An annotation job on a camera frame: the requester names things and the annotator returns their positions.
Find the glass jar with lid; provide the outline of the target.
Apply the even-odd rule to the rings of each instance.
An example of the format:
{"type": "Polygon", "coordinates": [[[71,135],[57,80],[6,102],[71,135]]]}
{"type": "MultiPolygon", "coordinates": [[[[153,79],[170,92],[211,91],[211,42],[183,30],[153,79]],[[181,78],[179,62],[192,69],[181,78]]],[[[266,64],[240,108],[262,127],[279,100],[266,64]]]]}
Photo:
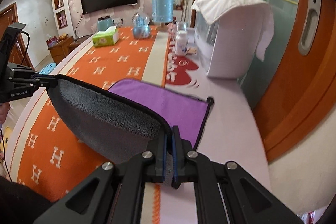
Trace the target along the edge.
{"type": "Polygon", "coordinates": [[[187,31],[187,22],[177,22],[176,32],[187,31]]]}

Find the blue snow globe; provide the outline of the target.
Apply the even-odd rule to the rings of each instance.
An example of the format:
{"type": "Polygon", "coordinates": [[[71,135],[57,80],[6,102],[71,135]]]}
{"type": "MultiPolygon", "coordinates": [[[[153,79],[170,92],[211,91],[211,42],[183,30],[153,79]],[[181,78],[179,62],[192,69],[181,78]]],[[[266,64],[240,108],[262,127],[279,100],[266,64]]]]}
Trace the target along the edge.
{"type": "Polygon", "coordinates": [[[133,36],[135,39],[146,39],[150,36],[150,17],[142,11],[135,13],[132,17],[133,36]]]}

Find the white desktop storage cabinet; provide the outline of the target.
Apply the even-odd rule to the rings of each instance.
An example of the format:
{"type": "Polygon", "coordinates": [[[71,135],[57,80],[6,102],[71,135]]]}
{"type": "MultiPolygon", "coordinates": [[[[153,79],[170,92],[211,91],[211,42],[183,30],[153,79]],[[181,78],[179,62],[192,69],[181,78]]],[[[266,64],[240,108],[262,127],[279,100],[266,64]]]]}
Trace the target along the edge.
{"type": "Polygon", "coordinates": [[[196,19],[195,45],[207,77],[238,79],[254,57],[264,61],[274,34],[270,5],[235,7],[211,24],[201,12],[196,19]]]}

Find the white pill bottle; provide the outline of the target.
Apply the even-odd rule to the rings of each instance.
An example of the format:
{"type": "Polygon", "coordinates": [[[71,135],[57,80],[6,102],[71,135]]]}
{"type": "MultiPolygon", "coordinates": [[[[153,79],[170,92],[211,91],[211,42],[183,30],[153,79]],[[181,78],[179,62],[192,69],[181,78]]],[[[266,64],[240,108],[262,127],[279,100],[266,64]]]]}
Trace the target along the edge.
{"type": "Polygon", "coordinates": [[[187,54],[187,43],[187,31],[178,31],[175,38],[175,54],[177,56],[185,56],[187,54]]]}

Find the green tissue box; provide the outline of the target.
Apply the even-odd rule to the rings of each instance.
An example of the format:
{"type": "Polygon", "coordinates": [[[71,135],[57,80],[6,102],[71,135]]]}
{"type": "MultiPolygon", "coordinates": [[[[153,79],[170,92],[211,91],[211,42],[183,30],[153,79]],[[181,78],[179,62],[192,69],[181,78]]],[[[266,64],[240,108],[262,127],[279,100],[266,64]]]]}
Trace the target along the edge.
{"type": "Polygon", "coordinates": [[[97,48],[115,45],[119,40],[118,31],[117,26],[111,26],[105,31],[99,31],[92,38],[93,46],[97,48]]]}

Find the orange H-pattern table runner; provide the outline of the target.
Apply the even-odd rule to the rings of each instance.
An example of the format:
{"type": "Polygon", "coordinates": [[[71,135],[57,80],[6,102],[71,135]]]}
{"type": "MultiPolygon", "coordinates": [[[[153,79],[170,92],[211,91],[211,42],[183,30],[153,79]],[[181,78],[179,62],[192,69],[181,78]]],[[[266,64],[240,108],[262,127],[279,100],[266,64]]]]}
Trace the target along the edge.
{"type": "Polygon", "coordinates": [[[168,123],[145,106],[64,75],[9,64],[4,83],[9,99],[45,87],[66,126],[109,161],[56,202],[1,180],[2,223],[139,223],[145,184],[165,179],[168,123]],[[114,154],[126,161],[114,165],[114,154]]]}

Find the pink pig figurine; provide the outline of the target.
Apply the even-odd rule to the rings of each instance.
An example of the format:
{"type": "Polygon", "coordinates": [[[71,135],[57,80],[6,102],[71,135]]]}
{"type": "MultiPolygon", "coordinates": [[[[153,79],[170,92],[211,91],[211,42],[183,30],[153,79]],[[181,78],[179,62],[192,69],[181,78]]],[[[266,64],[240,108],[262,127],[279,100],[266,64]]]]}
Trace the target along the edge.
{"type": "Polygon", "coordinates": [[[177,32],[177,26],[175,23],[171,22],[167,25],[167,32],[169,34],[169,38],[171,40],[175,40],[176,32],[177,32]]]}

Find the light blue lamp shade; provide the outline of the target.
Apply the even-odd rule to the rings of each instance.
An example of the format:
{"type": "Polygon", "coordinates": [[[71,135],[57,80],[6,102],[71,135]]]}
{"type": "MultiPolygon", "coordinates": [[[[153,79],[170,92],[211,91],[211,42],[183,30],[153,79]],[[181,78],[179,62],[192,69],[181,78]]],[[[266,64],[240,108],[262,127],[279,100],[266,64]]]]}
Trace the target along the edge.
{"type": "Polygon", "coordinates": [[[155,23],[173,21],[174,0],[151,0],[152,18],[155,23]]]}

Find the blue plastic stool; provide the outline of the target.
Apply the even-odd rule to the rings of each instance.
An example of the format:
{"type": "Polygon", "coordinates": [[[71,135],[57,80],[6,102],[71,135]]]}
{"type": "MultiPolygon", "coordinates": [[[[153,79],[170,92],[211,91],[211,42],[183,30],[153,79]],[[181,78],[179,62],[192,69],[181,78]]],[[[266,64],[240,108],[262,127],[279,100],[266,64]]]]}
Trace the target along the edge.
{"type": "Polygon", "coordinates": [[[49,75],[55,68],[56,68],[56,63],[49,63],[46,65],[44,68],[41,69],[39,74],[41,75],[49,75]]]}

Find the brown wooden room door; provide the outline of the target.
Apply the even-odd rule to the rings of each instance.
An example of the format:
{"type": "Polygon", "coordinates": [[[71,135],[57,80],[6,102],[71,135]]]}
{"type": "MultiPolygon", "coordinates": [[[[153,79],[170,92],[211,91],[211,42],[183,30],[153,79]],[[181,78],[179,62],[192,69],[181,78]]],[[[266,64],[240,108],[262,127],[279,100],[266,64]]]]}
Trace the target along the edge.
{"type": "Polygon", "coordinates": [[[9,63],[33,67],[24,44],[23,36],[20,34],[22,24],[18,25],[17,3],[1,10],[1,52],[7,55],[9,63]]]}

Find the wooden tv cabinet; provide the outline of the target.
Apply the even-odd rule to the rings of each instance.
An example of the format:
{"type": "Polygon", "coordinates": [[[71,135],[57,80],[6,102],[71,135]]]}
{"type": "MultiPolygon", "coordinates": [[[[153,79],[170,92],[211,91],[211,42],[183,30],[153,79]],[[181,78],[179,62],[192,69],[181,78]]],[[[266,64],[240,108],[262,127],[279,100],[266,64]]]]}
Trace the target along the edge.
{"type": "Polygon", "coordinates": [[[73,36],[70,36],[50,47],[49,51],[53,61],[58,65],[89,37],[90,35],[87,35],[75,40],[73,36]]]}

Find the purple and grey towel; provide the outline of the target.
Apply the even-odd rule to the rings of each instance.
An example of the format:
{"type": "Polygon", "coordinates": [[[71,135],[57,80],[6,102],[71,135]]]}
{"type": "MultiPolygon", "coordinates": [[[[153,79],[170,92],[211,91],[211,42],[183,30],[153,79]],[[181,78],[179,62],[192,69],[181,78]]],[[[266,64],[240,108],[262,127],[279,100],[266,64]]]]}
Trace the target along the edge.
{"type": "Polygon", "coordinates": [[[115,163],[145,150],[160,133],[179,127],[182,139],[197,148],[214,99],[187,96],[135,79],[108,90],[69,76],[47,94],[61,120],[84,144],[115,163]]]}

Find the white cloth on cabinet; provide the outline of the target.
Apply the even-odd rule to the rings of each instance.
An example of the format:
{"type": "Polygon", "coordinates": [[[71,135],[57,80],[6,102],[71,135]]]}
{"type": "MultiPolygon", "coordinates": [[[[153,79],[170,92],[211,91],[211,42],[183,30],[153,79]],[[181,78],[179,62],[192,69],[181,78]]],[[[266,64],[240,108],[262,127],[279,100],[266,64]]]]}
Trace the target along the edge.
{"type": "Polygon", "coordinates": [[[274,35],[274,17],[272,8],[263,0],[195,0],[191,9],[202,14],[207,24],[213,24],[224,14],[238,8],[255,8],[263,15],[262,29],[256,47],[256,56],[264,61],[265,52],[274,35]]]}

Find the red heart table mat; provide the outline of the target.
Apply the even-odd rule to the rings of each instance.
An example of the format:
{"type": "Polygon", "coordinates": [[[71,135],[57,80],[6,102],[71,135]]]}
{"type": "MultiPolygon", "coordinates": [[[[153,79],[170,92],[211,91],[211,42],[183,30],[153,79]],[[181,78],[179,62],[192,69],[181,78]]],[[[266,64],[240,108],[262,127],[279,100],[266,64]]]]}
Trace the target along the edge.
{"type": "Polygon", "coordinates": [[[175,54],[175,42],[169,42],[165,84],[198,86],[196,78],[191,76],[191,72],[196,72],[198,69],[198,65],[189,59],[188,56],[177,56],[175,54]]]}

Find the wooden sliding door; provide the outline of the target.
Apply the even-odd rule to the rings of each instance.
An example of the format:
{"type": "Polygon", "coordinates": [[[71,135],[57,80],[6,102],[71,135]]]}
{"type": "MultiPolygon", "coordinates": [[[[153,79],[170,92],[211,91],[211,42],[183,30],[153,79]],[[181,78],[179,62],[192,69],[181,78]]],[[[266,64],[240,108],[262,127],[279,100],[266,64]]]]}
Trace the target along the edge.
{"type": "Polygon", "coordinates": [[[298,0],[289,41],[265,93],[253,109],[268,162],[303,141],[335,105],[335,0],[322,0],[315,41],[299,52],[309,0],[298,0]]]}

